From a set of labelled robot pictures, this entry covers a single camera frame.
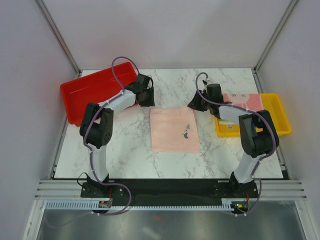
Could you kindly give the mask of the plain peach towel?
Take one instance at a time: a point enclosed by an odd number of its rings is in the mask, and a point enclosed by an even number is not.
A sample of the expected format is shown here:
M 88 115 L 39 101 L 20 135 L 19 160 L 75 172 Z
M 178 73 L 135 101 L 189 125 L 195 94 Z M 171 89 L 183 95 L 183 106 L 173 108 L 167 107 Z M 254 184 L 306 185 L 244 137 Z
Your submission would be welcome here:
M 154 152 L 200 153 L 196 115 L 187 106 L 152 108 L 150 133 L 151 149 Z

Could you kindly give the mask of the pink striped towel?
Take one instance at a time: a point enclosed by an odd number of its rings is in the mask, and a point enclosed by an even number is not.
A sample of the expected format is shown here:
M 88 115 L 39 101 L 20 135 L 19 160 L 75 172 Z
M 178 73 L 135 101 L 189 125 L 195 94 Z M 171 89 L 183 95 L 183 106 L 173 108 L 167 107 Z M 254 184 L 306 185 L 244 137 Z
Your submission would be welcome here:
M 231 102 L 236 106 L 252 111 L 264 109 L 262 97 L 258 93 L 223 93 L 225 102 Z

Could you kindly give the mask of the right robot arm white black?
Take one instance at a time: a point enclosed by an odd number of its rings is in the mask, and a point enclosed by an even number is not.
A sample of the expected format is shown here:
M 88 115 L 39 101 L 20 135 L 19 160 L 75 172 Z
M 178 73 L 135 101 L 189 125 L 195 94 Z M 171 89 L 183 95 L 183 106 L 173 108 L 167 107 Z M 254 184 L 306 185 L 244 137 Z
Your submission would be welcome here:
M 263 109 L 253 111 L 224 101 L 218 83 L 207 85 L 196 93 L 187 105 L 189 108 L 206 112 L 217 119 L 226 120 L 239 126 L 240 142 L 244 151 L 238 167 L 231 173 L 229 193 L 241 197 L 247 191 L 246 184 L 254 180 L 254 173 L 260 162 L 270 157 L 279 146 L 279 137 L 271 114 Z

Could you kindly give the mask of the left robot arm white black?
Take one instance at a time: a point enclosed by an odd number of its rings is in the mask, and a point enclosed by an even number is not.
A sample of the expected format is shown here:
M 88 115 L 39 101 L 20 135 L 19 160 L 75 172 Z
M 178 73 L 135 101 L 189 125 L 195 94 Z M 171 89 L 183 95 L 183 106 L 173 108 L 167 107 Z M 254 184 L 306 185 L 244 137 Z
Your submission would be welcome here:
M 136 80 L 122 86 L 119 93 L 100 103 L 89 103 L 80 125 L 79 134 L 89 154 L 89 176 L 95 182 L 92 191 L 98 197 L 105 197 L 110 186 L 107 168 L 107 144 L 113 135 L 114 120 L 127 108 L 155 106 L 154 81 L 150 76 L 139 73 Z

